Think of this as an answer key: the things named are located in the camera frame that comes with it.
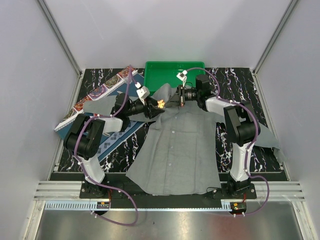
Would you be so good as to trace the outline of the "right frame post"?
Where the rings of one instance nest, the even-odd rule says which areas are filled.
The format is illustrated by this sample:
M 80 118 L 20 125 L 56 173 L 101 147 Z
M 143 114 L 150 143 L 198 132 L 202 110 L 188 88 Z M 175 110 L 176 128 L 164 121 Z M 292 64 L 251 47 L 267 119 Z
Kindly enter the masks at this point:
M 268 55 L 272 51 L 274 45 L 276 44 L 278 38 L 280 37 L 281 33 L 285 29 L 290 17 L 292 16 L 293 12 L 295 11 L 297 5 L 300 3 L 300 0 L 290 0 L 288 6 L 286 7 L 280 21 L 278 22 L 271 38 L 269 39 L 262 55 L 260 56 L 257 64 L 253 68 L 252 72 L 254 75 L 257 75 L 260 69 L 262 68 L 264 62 L 266 61 Z

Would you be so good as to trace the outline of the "colourful patterned table runner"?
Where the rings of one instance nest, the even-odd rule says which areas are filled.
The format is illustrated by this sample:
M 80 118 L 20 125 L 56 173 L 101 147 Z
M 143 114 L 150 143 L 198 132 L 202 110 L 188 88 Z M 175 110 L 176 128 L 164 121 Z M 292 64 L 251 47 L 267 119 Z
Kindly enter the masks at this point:
M 69 112 L 55 127 L 58 132 L 71 124 L 78 114 L 84 112 L 84 103 L 99 100 L 111 95 L 119 87 L 127 83 L 129 67 L 121 68 L 87 68 L 81 74 L 79 93 L 72 102 Z

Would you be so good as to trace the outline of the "gold leaf brooch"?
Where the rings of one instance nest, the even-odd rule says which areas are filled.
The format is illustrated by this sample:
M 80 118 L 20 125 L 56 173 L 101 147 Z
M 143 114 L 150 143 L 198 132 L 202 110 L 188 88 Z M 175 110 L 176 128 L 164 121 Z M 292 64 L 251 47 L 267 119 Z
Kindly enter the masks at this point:
M 163 99 L 157 101 L 157 107 L 163 109 L 165 107 L 165 101 Z

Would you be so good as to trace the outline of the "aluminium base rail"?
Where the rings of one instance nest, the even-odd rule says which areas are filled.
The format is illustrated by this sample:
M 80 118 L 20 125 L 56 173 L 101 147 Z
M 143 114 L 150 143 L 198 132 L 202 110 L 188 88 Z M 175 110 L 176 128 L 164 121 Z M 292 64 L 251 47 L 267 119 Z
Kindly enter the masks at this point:
M 41 181 L 34 199 L 45 201 L 52 210 L 115 211 L 222 211 L 238 210 L 248 202 L 303 202 L 301 186 L 294 181 L 274 181 L 272 178 L 249 179 L 247 187 L 238 191 L 228 187 L 228 175 L 222 174 L 220 187 L 189 190 L 188 185 L 173 184 L 160 189 L 159 183 L 142 189 L 125 174 L 110 173 L 105 177 L 108 188 L 78 181 Z

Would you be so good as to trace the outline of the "frame post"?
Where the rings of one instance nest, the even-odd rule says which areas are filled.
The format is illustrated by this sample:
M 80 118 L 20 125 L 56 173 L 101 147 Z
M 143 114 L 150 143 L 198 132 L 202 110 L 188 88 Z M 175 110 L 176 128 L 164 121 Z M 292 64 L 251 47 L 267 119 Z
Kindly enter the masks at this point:
M 39 5 L 42 13 L 44 14 L 53 34 L 55 35 L 59 45 L 62 47 L 62 50 L 67 57 L 69 63 L 71 64 L 75 74 L 79 77 L 82 74 L 82 69 L 80 68 L 79 64 L 77 63 L 74 55 L 72 54 L 47 2 L 45 0 L 36 0 L 37 4 Z
M 260 56 L 257 64 L 253 68 L 252 72 L 254 75 L 257 75 L 260 69 L 262 68 L 264 62 L 266 61 L 268 55 L 272 51 L 274 45 L 276 44 L 278 38 L 280 37 L 281 33 L 285 29 L 290 17 L 292 16 L 293 12 L 295 11 L 297 5 L 300 3 L 300 0 L 290 0 L 288 6 L 286 7 L 280 21 L 278 22 L 271 38 L 269 39 L 262 55 Z

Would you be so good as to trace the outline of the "grey button shirt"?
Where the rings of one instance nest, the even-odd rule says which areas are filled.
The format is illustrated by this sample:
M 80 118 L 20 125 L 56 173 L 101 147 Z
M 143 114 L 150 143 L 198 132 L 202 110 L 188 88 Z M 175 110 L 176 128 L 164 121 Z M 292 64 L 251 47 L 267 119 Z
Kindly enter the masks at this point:
M 103 103 L 111 106 L 107 103 L 110 98 L 87 101 L 83 111 L 105 114 Z M 155 183 L 159 183 L 161 190 L 174 184 L 187 184 L 190 191 L 220 187 L 216 124 L 225 123 L 224 117 L 200 109 L 196 101 L 187 101 L 183 107 L 165 108 L 151 121 L 155 123 L 149 126 L 126 177 L 143 190 Z M 255 146 L 280 149 L 278 140 L 266 126 L 260 124 L 260 131 Z

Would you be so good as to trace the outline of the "green plastic tray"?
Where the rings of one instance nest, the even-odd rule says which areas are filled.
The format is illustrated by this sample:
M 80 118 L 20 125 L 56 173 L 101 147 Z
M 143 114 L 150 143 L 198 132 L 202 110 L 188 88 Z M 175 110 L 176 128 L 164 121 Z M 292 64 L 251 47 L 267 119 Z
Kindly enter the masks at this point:
M 144 69 L 144 85 L 150 93 L 168 83 L 172 88 L 182 84 L 177 74 L 190 68 L 205 68 L 201 61 L 147 61 Z

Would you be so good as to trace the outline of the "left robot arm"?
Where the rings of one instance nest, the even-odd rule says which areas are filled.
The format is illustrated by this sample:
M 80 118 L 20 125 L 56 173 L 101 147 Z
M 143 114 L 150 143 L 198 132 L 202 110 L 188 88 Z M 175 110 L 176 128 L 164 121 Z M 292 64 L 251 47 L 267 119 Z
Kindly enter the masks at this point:
M 73 154 L 84 172 L 81 198 L 103 198 L 111 192 L 98 160 L 103 136 L 123 133 L 131 123 L 131 116 L 142 114 L 147 120 L 158 116 L 165 111 L 166 104 L 163 98 L 143 96 L 133 100 L 126 93 L 113 95 L 107 103 L 102 104 L 106 113 L 92 110 L 96 116 L 79 114 L 63 140 L 63 146 Z

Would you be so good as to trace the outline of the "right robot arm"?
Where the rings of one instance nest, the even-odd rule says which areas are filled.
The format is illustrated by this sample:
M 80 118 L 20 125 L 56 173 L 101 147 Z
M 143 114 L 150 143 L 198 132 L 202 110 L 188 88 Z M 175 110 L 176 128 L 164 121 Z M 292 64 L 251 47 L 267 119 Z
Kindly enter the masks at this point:
M 224 117 L 227 137 L 232 143 L 232 167 L 226 187 L 220 192 L 235 199 L 248 196 L 251 192 L 250 158 L 261 131 L 251 104 L 215 96 L 208 75 L 197 75 L 195 87 L 191 88 L 186 87 L 187 71 L 179 72 L 176 77 L 182 84 L 178 85 L 164 106 L 183 107 L 187 101 L 196 101 L 200 109 Z

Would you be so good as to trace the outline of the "left frame post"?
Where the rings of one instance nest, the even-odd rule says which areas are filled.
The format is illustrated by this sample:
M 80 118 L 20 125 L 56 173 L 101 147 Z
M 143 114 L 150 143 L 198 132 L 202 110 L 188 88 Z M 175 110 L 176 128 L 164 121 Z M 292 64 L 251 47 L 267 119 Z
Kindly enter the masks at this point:
M 69 63 L 71 64 L 75 74 L 79 77 L 82 74 L 82 69 L 80 68 L 79 64 L 77 63 L 74 55 L 72 54 L 47 2 L 45 0 L 36 0 L 37 4 L 39 5 L 42 13 L 44 14 L 53 34 L 55 35 L 59 45 L 62 47 L 62 50 L 67 57 Z

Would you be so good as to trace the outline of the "blue patterned placemat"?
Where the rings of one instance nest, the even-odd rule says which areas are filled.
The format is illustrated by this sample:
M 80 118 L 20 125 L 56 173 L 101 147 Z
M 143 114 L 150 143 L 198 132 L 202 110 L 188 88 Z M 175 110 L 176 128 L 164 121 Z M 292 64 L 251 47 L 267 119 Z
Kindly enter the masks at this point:
M 127 84 L 117 88 L 110 95 L 107 95 L 111 96 L 110 104 L 112 107 L 115 104 L 114 97 L 120 93 L 125 93 L 126 88 Z M 61 139 L 65 138 L 73 122 L 56 132 Z M 126 172 L 139 153 L 147 137 L 151 123 L 151 121 L 131 120 L 126 130 L 122 132 L 110 132 L 103 135 L 97 151 L 100 166 L 107 172 Z

